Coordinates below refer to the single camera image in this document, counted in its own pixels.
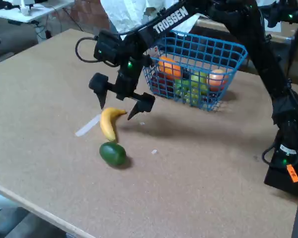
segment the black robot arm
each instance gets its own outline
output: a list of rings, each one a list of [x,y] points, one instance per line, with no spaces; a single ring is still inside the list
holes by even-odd
[[[110,90],[120,100],[129,97],[137,101],[128,119],[139,112],[150,112],[155,97],[134,92],[143,67],[152,64],[150,57],[143,53],[172,28],[196,13],[223,23],[245,45],[272,99],[272,119],[279,131],[268,149],[274,149],[272,161],[265,159],[268,150],[263,153],[263,161],[270,165],[265,183],[298,195],[298,183],[292,183],[286,170],[287,165],[292,165],[298,171],[298,94],[291,89],[290,80],[286,78],[273,54],[271,36],[266,36],[264,28],[264,17],[269,20],[270,25],[280,20],[298,22],[298,7],[290,7],[283,0],[279,5],[276,4],[258,7],[255,0],[180,0],[167,10],[163,9],[152,21],[130,32],[113,34],[101,31],[94,57],[110,66],[119,66],[120,69],[115,84],[109,83],[107,76],[97,73],[91,79],[89,87],[97,94],[101,108],[105,104],[107,91]],[[285,12],[291,15],[287,19]]]

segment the banana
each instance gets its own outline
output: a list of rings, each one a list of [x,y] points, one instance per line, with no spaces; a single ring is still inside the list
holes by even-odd
[[[120,115],[126,114],[125,110],[117,108],[106,108],[100,116],[100,128],[109,141],[116,140],[116,134],[112,125],[112,120]]]

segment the orange label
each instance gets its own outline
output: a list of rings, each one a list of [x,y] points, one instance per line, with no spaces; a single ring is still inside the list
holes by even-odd
[[[293,182],[298,182],[298,175],[292,165],[287,165],[287,170]]]

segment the cable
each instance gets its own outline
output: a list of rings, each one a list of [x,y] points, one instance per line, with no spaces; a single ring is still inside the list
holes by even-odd
[[[120,32],[120,33],[113,33],[113,35],[116,35],[116,36],[124,36],[124,35],[129,35],[129,34],[132,34],[132,33],[135,33],[136,31],[148,26],[149,24],[151,24],[152,21],[148,21],[147,23],[139,26],[139,27],[136,27],[130,31],[126,31],[126,32]]]
[[[79,44],[80,44],[82,41],[84,41],[84,40],[92,40],[92,41],[96,41],[96,38],[95,38],[95,37],[83,37],[83,38],[80,38],[80,39],[77,41],[76,45],[75,45],[75,54],[76,54],[76,56],[77,56],[81,61],[83,61],[83,62],[85,62],[85,63],[97,63],[97,62],[100,62],[100,60],[86,60],[86,59],[83,59],[83,58],[79,55],[79,53],[78,53],[78,46],[79,46]]]
[[[83,29],[79,26],[79,24],[71,17],[71,15],[63,8],[63,11],[69,16],[69,18],[72,20],[72,22],[74,22],[76,24],[76,26],[78,26],[78,28],[82,31]]]
[[[60,23],[60,33],[61,33],[63,31],[63,26],[62,26],[62,23],[61,23],[60,14],[52,5],[50,5],[50,7],[52,7],[54,9],[54,11],[56,12],[56,14],[58,15],[59,23]]]
[[[266,155],[271,149],[273,149],[275,146],[276,146],[276,142],[274,141],[273,144],[272,144],[270,147],[268,147],[268,149],[266,149],[266,150],[263,152],[263,154],[262,154],[262,160],[263,160],[263,162],[264,162],[265,164],[269,165],[269,166],[272,167],[272,168],[284,169],[285,166],[277,166],[277,165],[275,165],[275,164],[273,164],[273,163],[271,163],[271,162],[268,162],[268,161],[265,159],[265,155]],[[292,166],[295,166],[296,164],[298,164],[298,154],[297,154],[297,157],[296,157],[295,162],[292,163]]]
[[[63,26],[62,26],[62,23],[61,23],[61,18],[60,18],[60,14],[59,12],[55,9],[55,7],[53,7],[52,5],[47,5],[47,6],[33,6],[35,8],[47,8],[47,7],[51,7],[54,9],[55,13],[58,15],[58,20],[59,20],[59,23],[60,23],[60,33],[63,31]]]
[[[109,67],[112,67],[112,68],[116,68],[119,66],[119,64],[110,64],[108,63],[107,61],[103,61],[106,65],[108,65]]]

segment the blue wire basket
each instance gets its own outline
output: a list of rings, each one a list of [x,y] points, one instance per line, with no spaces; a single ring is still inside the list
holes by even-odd
[[[207,111],[218,105],[247,56],[243,45],[179,31],[155,45],[154,65],[143,69],[150,90]]]

